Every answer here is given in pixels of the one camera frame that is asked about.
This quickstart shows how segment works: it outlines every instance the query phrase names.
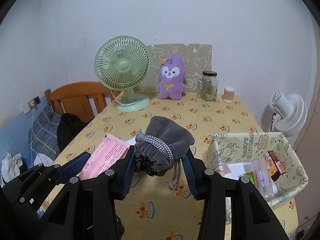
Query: drawstring bag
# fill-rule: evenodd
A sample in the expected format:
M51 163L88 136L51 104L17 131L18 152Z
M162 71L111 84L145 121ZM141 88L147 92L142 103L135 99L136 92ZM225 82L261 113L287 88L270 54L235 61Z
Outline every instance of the drawstring bag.
M137 131L134 154L139 171L150 176L163 176L174 168L171 190L179 187L181 159L184 159L190 145L195 143L192 134L173 120L154 116L144 134Z

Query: jar lid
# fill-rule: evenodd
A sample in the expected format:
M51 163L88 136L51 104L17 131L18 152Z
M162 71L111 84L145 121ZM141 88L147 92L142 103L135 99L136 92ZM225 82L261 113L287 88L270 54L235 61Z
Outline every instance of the jar lid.
M216 77L217 76L217 73L214 72L214 71L209 71L209 70L206 70L206 71L203 71L202 74L204 76L210 76L210 77Z

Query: purple plush toy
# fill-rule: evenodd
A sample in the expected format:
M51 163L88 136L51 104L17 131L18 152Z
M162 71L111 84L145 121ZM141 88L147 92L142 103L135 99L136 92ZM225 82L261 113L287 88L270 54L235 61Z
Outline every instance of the purple plush toy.
M184 69L182 58L169 58L159 70L159 98L180 100L182 92L186 89L183 83L185 73L186 70Z

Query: wooden chair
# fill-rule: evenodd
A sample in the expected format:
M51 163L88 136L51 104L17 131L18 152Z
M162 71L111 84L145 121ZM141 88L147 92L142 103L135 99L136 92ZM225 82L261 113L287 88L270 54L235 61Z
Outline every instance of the wooden chair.
M82 122L89 122L94 118L88 96L93 97L98 113L107 106L104 94L109 94L111 102L114 100L110 89L100 82L77 82L57 88L53 92L47 90L44 93L48 104L58 114L64 114L64 108L66 113L76 114ZM113 91L113 94L118 96L120 91Z

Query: yellow tablecloth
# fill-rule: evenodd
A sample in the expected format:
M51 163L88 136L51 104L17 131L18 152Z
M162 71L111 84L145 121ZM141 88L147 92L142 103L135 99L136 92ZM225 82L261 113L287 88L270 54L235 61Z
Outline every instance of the yellow tablecloth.
M55 163L63 165L83 151L92 153L107 133L127 141L135 136L138 129L145 131L150 118L155 115L170 118L189 129L196 141L191 150L199 159L204 156L215 133L262 131L238 98L227 104L221 95L216 101L206 102L191 92L179 101L158 99L157 92L146 94L152 98L152 103L142 111L124 113L116 109L115 103L107 106L65 148ZM172 176L173 170L163 177L135 174L126 199L116 201L117 215L125 227L123 240L197 239L203 202L194 200L190 194L183 170L180 178L183 187L177 191L169 190L166 182L172 182ZM50 193L43 204L44 209L62 186L55 187ZM287 234L298 227L294 200L290 201L274 211ZM226 225L225 239L230 239L230 233L231 225Z

